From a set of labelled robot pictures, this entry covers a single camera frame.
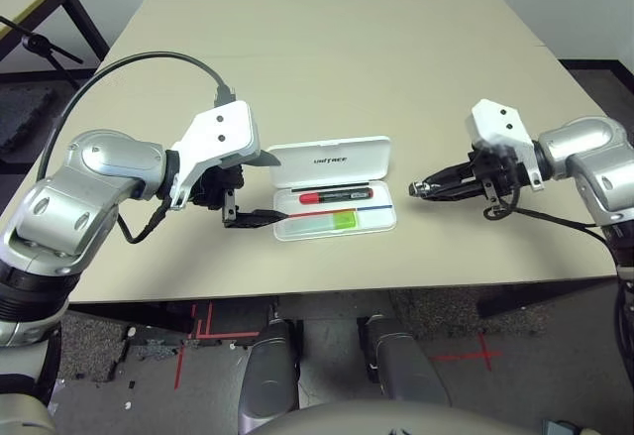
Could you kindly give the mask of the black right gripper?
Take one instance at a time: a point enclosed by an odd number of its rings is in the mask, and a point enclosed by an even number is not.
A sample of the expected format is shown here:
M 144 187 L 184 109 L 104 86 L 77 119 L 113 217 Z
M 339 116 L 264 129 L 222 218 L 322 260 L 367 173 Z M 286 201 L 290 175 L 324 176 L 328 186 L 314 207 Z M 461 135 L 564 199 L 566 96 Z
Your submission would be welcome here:
M 468 157 L 470 163 L 450 165 L 425 177 L 430 185 L 425 199 L 459 201 L 484 195 L 488 202 L 498 202 L 513 192 L 518 182 L 513 150 L 473 150 Z

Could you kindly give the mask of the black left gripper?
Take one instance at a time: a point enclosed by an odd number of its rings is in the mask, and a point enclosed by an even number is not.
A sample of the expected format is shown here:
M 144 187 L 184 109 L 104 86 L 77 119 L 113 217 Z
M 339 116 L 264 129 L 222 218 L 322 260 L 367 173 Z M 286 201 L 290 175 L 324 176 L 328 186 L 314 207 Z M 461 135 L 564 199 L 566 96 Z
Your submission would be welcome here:
M 266 151 L 252 159 L 252 166 L 280 166 L 279 159 Z M 206 169 L 192 186 L 192 203 L 208 210 L 220 210 L 226 228 L 257 229 L 283 221 L 288 214 L 257 209 L 252 212 L 240 212 L 235 204 L 235 191 L 244 186 L 243 169 L 240 165 Z

